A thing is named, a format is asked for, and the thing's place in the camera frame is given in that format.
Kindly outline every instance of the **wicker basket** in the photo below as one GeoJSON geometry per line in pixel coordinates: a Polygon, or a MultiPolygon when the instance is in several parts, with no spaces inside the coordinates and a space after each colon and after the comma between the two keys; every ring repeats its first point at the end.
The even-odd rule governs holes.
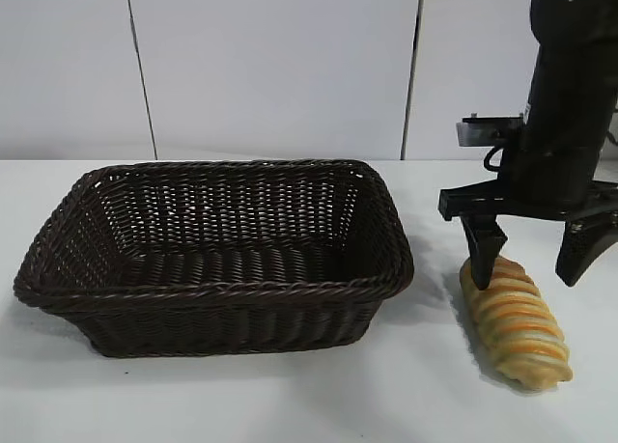
{"type": "Polygon", "coordinates": [[[106,356],[186,356],[352,343],[412,273],[365,163],[149,163],[81,178],[14,290],[106,356]]]}

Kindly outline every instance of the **white wall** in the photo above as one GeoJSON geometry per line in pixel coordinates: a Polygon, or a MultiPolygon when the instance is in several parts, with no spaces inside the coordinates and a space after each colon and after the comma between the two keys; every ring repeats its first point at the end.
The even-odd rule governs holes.
{"type": "Polygon", "coordinates": [[[399,157],[417,0],[132,4],[159,157],[399,157]]]}
{"type": "Polygon", "coordinates": [[[152,158],[126,0],[0,0],[0,158],[152,158]]]}
{"type": "Polygon", "coordinates": [[[425,0],[407,158],[477,158],[458,146],[455,123],[516,116],[528,96],[538,44],[530,0],[425,0]]]}

